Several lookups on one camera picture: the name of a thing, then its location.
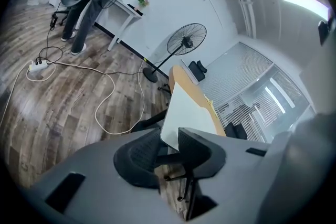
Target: desk leg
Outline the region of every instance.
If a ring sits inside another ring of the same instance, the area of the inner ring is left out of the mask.
[[[111,50],[114,46],[114,44],[117,42],[117,40],[121,37],[121,35],[123,34],[123,32],[125,31],[127,25],[131,22],[131,20],[133,19],[133,15],[129,15],[128,18],[126,19],[126,21],[122,24],[122,26],[120,27],[118,33],[114,36],[114,38],[112,39],[111,44],[109,45],[109,47],[107,48],[107,50]]]
[[[89,5],[91,4],[91,1],[89,1],[89,3],[85,6],[85,8],[83,9],[82,13],[80,14],[78,20],[77,20],[77,23],[76,23],[76,26],[75,26],[75,29],[78,30],[80,25],[82,24],[82,21],[83,21],[83,18],[84,18],[84,15],[86,13],[86,11],[88,10],[89,8]]]

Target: shoe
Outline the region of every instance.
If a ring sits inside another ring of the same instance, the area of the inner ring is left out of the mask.
[[[69,39],[72,39],[72,38],[74,38],[75,36],[76,36],[76,32],[75,32],[75,31],[73,31],[73,32],[72,32],[72,35],[71,35],[71,37],[70,37],[70,38],[68,38],[68,39],[61,38],[61,40],[62,40],[63,42],[65,42],[65,41],[67,41],[67,40],[69,40]]]
[[[71,52],[72,55],[77,55],[77,54],[80,54],[81,52],[85,51],[86,50],[86,44],[84,43],[84,46],[82,48],[82,50],[80,52]]]

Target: wood laminate flooring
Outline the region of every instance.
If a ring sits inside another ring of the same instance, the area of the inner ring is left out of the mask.
[[[0,116],[20,68],[35,60],[46,47],[47,33],[54,8],[50,5],[27,6],[26,0],[13,0],[4,14],[0,26]],[[142,60],[122,45],[107,51],[111,37],[93,27],[85,52],[72,56],[72,41],[62,42],[63,27],[56,25],[49,35],[49,46],[59,47],[64,54],[61,61],[98,69],[103,72],[136,73]],[[60,51],[48,49],[48,59],[57,60]],[[20,73],[3,124],[0,126],[0,152],[14,181],[30,187],[39,177],[78,149],[116,135],[104,132],[95,121],[94,112],[99,103],[112,91],[111,81],[101,74],[56,65],[55,73],[45,82],[26,79],[28,65]],[[50,66],[32,79],[45,79],[53,70]],[[168,83],[158,75],[158,83],[150,83],[140,74],[145,95],[142,119],[149,119],[167,108],[169,95],[158,86]],[[138,76],[113,74],[116,83],[113,96],[98,112],[100,123],[113,133],[128,130],[140,117],[143,99]],[[185,218],[187,205],[178,202],[184,181],[167,183],[164,174],[181,174],[183,169],[160,166],[155,170],[160,178],[161,196],[181,218]]]

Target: electric fan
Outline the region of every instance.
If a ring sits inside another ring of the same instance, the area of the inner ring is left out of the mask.
[[[162,66],[165,62],[169,60],[174,55],[184,55],[197,49],[197,47],[202,44],[206,37],[206,28],[201,24],[189,24],[181,27],[177,30],[169,39],[167,43],[167,51],[170,55],[153,71],[146,67],[143,69],[143,74],[145,77],[156,83],[157,76],[155,72]]]

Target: person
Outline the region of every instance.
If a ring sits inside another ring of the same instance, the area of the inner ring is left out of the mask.
[[[75,38],[71,48],[72,55],[77,55],[87,48],[87,45],[85,44],[86,36],[91,29],[91,26],[95,23],[99,13],[111,0],[92,0],[83,17],[80,28],[76,33],[73,31],[75,23],[89,1],[90,0],[82,0],[77,5],[71,7],[68,14],[61,40],[65,42],[71,38]]]

